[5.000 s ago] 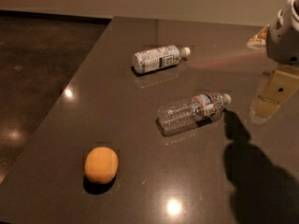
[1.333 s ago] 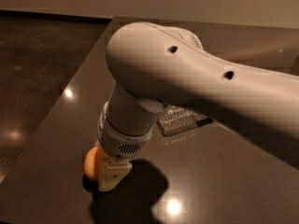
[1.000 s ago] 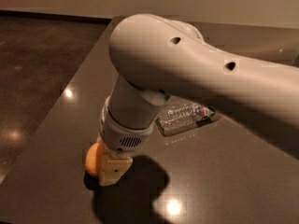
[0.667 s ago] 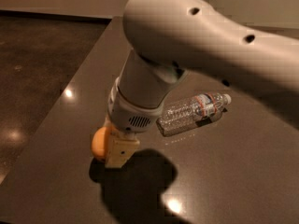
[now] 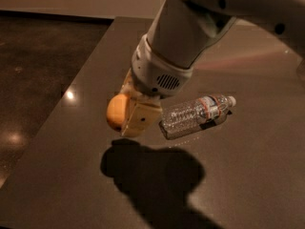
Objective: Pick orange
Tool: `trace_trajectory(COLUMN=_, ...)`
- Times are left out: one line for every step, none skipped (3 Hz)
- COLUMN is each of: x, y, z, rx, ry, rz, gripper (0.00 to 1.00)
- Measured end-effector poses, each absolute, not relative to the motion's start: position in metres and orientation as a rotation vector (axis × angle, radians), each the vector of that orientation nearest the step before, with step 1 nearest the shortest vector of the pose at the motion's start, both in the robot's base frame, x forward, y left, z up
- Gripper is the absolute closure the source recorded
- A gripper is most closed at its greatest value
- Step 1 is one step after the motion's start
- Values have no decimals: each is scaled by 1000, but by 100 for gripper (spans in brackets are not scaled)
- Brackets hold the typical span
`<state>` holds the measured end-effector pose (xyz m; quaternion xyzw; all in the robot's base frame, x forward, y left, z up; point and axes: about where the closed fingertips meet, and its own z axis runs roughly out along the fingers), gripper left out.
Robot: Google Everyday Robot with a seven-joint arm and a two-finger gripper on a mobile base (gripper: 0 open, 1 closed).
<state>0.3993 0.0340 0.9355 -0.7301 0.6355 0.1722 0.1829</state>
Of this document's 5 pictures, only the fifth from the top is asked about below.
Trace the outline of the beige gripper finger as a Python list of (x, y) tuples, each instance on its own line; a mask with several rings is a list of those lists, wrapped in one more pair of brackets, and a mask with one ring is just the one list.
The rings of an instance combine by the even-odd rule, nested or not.
[(128, 70), (125, 79), (123, 81), (120, 93), (128, 94), (132, 90), (132, 71)]
[(139, 93), (122, 93), (123, 137), (142, 135), (161, 116), (162, 107), (158, 96), (152, 97)]

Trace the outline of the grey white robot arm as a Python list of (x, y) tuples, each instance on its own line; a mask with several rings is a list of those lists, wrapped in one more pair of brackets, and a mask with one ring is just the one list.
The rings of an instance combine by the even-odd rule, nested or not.
[(162, 113), (160, 100), (191, 78), (197, 57), (222, 38), (236, 19), (276, 36), (299, 56), (305, 53), (305, 0), (165, 0), (132, 56), (121, 92), (121, 135), (136, 137)]

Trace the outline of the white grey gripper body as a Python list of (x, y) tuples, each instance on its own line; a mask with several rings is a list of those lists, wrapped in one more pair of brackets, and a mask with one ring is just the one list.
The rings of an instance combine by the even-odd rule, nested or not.
[(156, 54), (146, 34), (132, 55), (131, 71), (139, 92), (161, 98), (177, 95), (193, 74), (193, 69), (178, 68)]

